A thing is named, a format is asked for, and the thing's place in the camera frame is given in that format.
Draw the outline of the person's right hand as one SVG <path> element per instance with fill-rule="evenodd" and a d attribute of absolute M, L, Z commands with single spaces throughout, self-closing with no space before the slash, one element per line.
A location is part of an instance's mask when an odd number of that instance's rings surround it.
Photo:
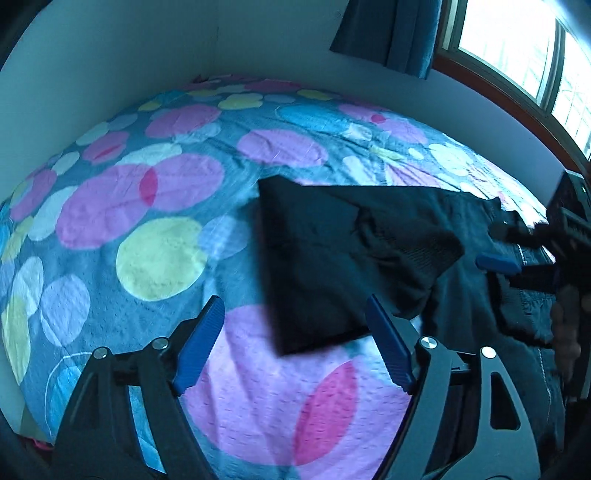
<path fill-rule="evenodd" d="M 580 295 L 573 286 L 560 290 L 551 308 L 555 362 L 565 377 L 572 375 L 574 364 L 581 355 L 578 343 L 580 309 Z"/>

